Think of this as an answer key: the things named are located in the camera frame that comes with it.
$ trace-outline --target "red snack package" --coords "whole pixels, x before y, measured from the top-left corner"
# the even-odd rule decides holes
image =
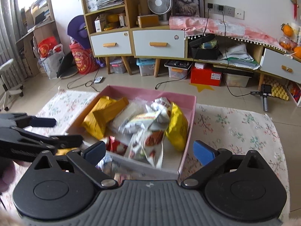
[[[119,155],[124,155],[127,149],[127,145],[121,143],[118,141],[114,136],[109,137],[109,145],[106,147],[107,151],[119,154]]]

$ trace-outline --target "curtain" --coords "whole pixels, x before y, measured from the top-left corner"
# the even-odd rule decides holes
[[[2,74],[2,79],[8,88],[24,82],[28,77],[16,41],[20,39],[22,21],[18,8],[18,0],[0,0],[0,65],[14,58],[15,63]]]

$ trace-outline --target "electric fan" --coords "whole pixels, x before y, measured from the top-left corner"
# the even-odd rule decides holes
[[[155,14],[163,15],[163,20],[159,21],[160,25],[169,25],[167,13],[173,6],[173,0],[147,0],[150,11]]]

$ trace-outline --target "red bag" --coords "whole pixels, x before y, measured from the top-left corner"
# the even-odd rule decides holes
[[[69,45],[80,74],[86,75],[99,68],[93,56],[92,49],[83,49],[79,43]]]

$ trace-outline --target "framed picture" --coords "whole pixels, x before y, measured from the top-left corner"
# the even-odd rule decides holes
[[[172,15],[204,17],[204,0],[173,0]]]

